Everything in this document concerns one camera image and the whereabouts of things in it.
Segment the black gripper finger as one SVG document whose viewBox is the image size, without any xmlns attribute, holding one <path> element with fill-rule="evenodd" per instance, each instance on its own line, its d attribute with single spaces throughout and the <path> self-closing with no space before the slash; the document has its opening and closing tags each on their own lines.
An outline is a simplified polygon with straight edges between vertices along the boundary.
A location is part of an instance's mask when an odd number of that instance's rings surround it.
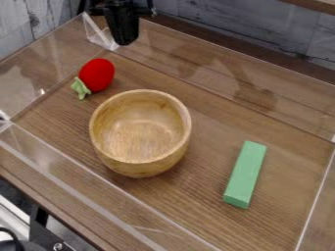
<svg viewBox="0 0 335 251">
<path fill-rule="evenodd" d="M 117 45 L 129 45 L 139 37 L 139 16 L 133 10 L 104 9 L 104 18 L 111 31 L 112 38 Z"/>
</svg>

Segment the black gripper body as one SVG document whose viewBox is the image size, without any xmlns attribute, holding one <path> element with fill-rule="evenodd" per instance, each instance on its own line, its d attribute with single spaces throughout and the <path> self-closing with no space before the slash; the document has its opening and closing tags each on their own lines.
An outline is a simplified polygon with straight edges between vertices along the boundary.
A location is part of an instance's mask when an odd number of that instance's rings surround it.
<svg viewBox="0 0 335 251">
<path fill-rule="evenodd" d="M 85 0 L 88 3 L 89 12 L 96 15 L 103 15 L 104 9 L 120 10 L 128 8 L 135 11 L 137 16 L 154 17 L 158 14 L 154 0 L 146 0 L 147 5 L 140 6 L 136 0 Z"/>
</svg>

